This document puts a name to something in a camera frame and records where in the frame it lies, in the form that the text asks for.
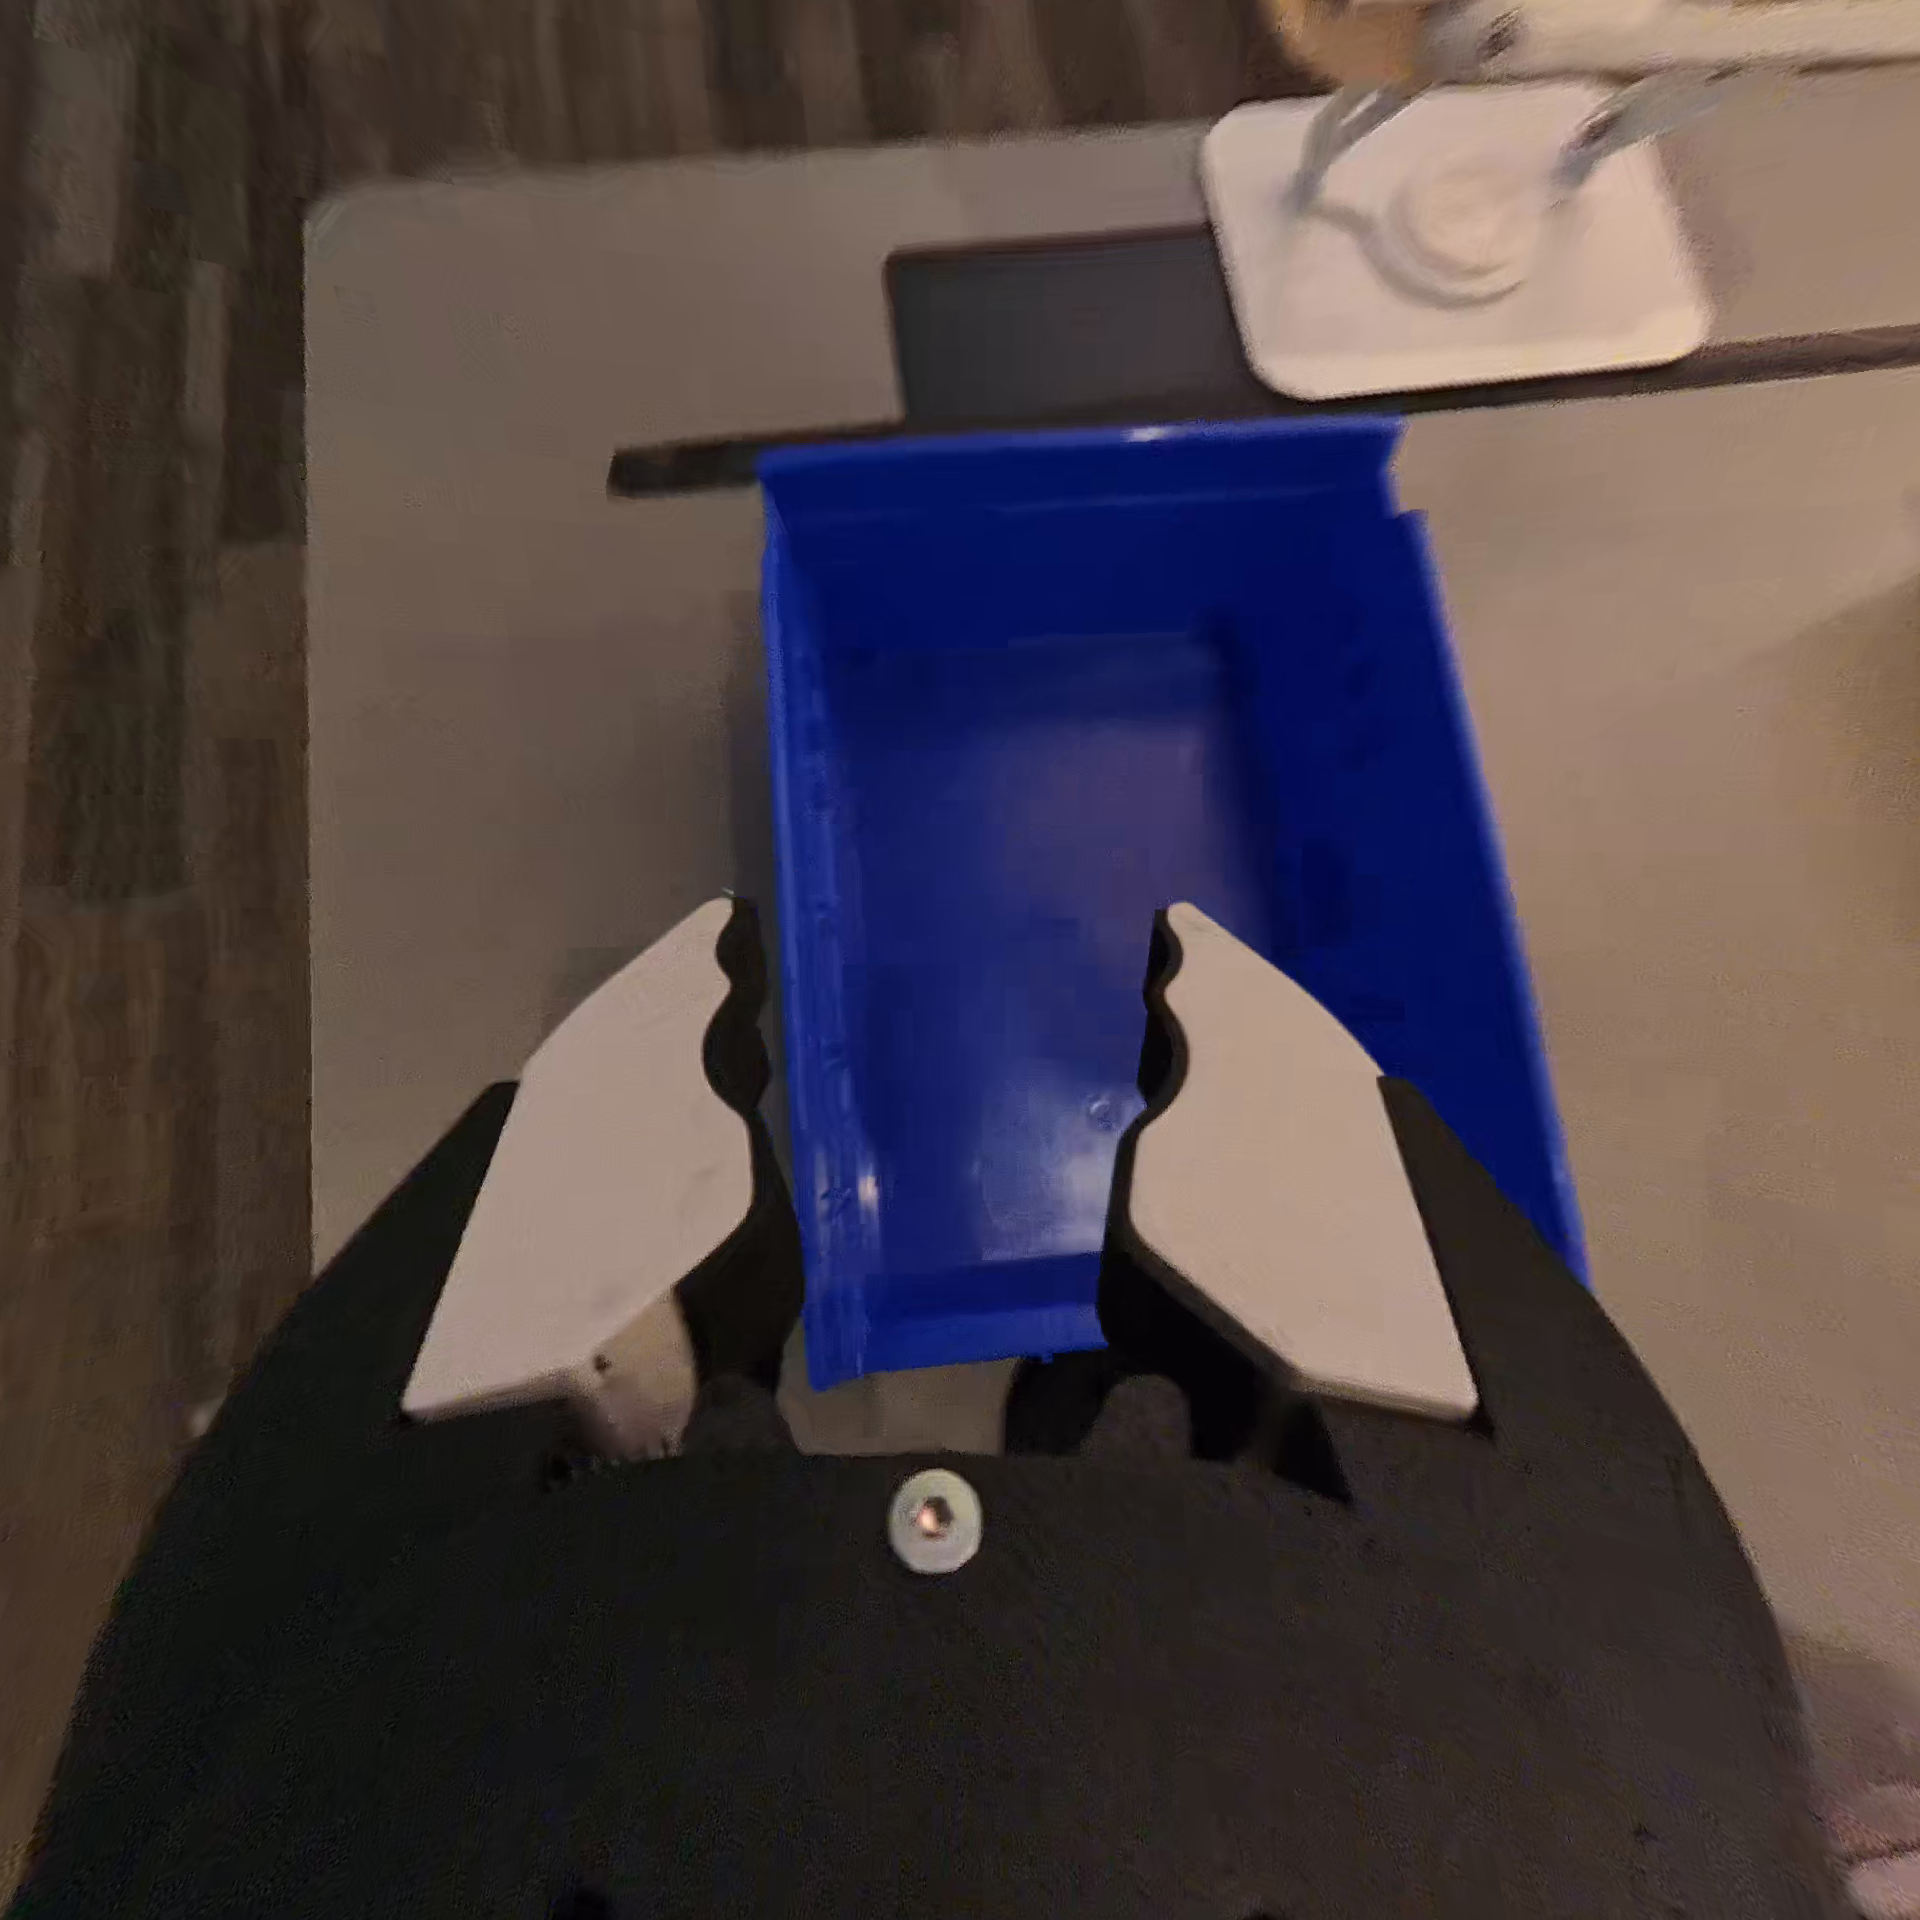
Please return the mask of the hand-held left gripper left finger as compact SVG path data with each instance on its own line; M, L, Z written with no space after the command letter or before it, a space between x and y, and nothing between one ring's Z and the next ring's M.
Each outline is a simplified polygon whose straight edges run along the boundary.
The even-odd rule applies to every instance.
M527 1061L400 1415L560 1403L615 1459L683 1451L701 1391L773 1391L804 1247L768 1116L757 909L717 895Z

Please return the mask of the black table mat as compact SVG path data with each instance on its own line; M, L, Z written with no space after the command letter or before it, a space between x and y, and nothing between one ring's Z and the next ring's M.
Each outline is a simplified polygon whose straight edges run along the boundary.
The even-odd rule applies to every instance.
M882 283L911 433L1280 413L1242 351L1207 228L895 252Z

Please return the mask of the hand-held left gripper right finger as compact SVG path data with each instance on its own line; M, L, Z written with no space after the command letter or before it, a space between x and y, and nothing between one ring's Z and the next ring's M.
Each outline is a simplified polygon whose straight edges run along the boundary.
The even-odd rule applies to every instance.
M1141 1116L1118 1148L1096 1321L1166 1379L1190 1451L1347 1501L1327 1409L1479 1410L1377 1061L1215 918L1154 918Z

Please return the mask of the blue parts bin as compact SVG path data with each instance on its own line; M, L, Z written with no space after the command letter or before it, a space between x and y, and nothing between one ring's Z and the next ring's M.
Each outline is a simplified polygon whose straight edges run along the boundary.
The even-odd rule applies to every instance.
M1418 1086L1586 1280L1400 435L1192 422L760 460L813 1389L1099 1341L1173 901Z

